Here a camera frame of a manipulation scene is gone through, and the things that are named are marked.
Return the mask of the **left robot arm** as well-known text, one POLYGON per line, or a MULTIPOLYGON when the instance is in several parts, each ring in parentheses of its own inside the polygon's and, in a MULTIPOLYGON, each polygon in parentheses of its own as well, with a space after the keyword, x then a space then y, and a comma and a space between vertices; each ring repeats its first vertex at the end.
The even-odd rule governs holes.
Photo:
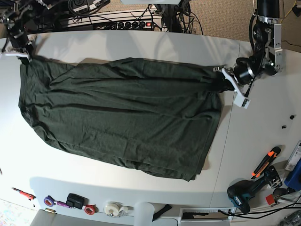
POLYGON ((252 85, 262 74, 273 76, 282 70, 282 25, 278 0, 258 0, 249 23, 252 55, 239 57, 233 67, 216 67, 228 80, 236 97, 234 104, 247 108, 252 85))

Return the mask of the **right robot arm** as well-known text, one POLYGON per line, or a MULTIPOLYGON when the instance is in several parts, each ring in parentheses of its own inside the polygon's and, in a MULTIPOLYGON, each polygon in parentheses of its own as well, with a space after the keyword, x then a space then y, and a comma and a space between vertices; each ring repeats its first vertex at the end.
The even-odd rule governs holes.
POLYGON ((19 0, 13 7, 1 13, 0 23, 4 25, 7 37, 0 56, 17 57, 23 64, 29 64, 34 47, 24 25, 59 3, 59 0, 19 0))

